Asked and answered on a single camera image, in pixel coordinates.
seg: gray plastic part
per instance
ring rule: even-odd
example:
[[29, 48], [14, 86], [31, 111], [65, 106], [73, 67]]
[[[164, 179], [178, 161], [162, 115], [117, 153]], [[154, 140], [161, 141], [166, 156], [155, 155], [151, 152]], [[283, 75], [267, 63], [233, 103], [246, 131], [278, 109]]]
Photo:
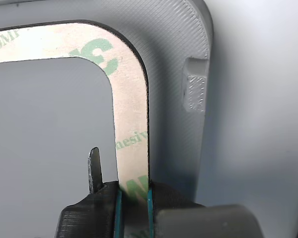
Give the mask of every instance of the gray plastic part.
[[6, 5], [11, 3], [21, 3], [27, 1], [42, 1], [42, 0], [0, 0], [0, 5]]
[[240, 205], [164, 210], [157, 225], [163, 238], [263, 238], [254, 215]]
[[[114, 28], [139, 52], [149, 78], [151, 178], [194, 199], [204, 113], [183, 106], [183, 67], [187, 58], [205, 60], [208, 76], [213, 31], [206, 5], [202, 0], [44, 0], [0, 6], [0, 28], [76, 19]], [[102, 158], [115, 150], [99, 149]]]

